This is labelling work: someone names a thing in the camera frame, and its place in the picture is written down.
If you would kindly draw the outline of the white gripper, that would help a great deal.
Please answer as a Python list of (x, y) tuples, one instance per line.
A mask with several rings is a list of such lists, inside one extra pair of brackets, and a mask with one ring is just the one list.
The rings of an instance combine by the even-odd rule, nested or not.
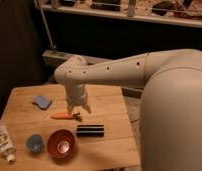
[(72, 114), (75, 106), (82, 106), (88, 113), (91, 114), (91, 108), (87, 104), (88, 95), (86, 87), (83, 84), (68, 85), (65, 87), (68, 114)]

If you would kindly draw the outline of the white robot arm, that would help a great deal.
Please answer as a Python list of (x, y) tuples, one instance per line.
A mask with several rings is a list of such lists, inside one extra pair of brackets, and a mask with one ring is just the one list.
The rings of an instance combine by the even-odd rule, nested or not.
[(87, 84), (141, 88), (141, 171), (202, 171), (202, 51), (148, 52), (94, 65), (74, 55), (54, 76), (69, 111), (90, 108)]

